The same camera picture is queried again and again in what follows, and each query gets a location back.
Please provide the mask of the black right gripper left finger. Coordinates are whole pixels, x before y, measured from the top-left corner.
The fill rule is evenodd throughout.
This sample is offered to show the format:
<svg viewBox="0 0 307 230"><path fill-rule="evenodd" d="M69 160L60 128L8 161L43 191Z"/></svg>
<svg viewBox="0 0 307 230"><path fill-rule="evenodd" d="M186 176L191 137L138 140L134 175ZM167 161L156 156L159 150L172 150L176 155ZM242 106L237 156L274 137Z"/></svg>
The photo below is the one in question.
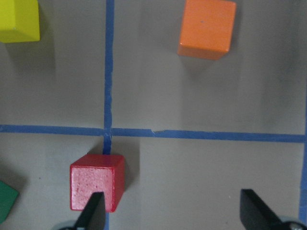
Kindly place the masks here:
<svg viewBox="0 0 307 230"><path fill-rule="evenodd" d="M106 224L105 196L95 192L73 225L73 230L103 230Z"/></svg>

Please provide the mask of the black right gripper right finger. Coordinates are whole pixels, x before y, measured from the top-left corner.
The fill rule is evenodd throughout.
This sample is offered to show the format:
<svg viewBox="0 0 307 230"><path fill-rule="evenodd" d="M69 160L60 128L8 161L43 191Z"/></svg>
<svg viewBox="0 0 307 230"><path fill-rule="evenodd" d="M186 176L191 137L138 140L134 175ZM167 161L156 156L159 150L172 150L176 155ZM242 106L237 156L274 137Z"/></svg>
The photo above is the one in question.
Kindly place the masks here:
<svg viewBox="0 0 307 230"><path fill-rule="evenodd" d="M284 223L252 189L241 189L239 215L246 230L284 229Z"/></svg>

